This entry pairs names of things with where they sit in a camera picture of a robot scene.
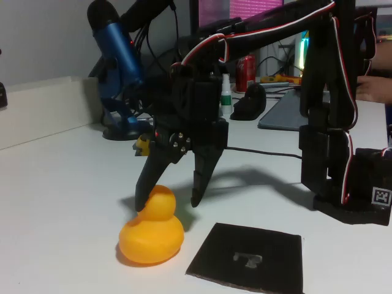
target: pink screen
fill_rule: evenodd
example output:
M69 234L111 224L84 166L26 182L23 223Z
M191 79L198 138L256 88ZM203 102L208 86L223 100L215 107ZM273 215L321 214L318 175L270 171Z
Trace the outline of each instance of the pink screen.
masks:
M282 0L230 0L230 18L243 20L282 5Z
M235 17L245 20L282 3L282 0L198 0L199 26Z

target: yellow rubber duck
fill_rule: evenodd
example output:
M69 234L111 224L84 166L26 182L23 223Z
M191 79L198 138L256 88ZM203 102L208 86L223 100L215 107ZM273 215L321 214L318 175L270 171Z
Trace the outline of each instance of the yellow rubber duck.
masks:
M184 241L184 228L177 217L176 198L164 186L156 185L145 208L119 234L119 248L130 261L152 265L171 259Z

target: black square pad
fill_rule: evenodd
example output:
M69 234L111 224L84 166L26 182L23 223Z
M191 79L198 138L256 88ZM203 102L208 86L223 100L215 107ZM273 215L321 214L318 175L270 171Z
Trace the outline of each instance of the black square pad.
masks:
M186 274L253 292L302 294L301 236L215 224Z

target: red can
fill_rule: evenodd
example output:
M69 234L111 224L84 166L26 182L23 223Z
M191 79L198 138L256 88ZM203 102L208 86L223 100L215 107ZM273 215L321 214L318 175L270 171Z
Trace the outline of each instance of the red can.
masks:
M235 75L237 92L246 92L256 82L256 57L251 54L238 60Z

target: person's hand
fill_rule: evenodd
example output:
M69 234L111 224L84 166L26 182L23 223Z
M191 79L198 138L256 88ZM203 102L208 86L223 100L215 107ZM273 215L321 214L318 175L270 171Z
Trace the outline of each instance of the person's hand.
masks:
M392 104L392 80L380 77L358 77L356 99Z

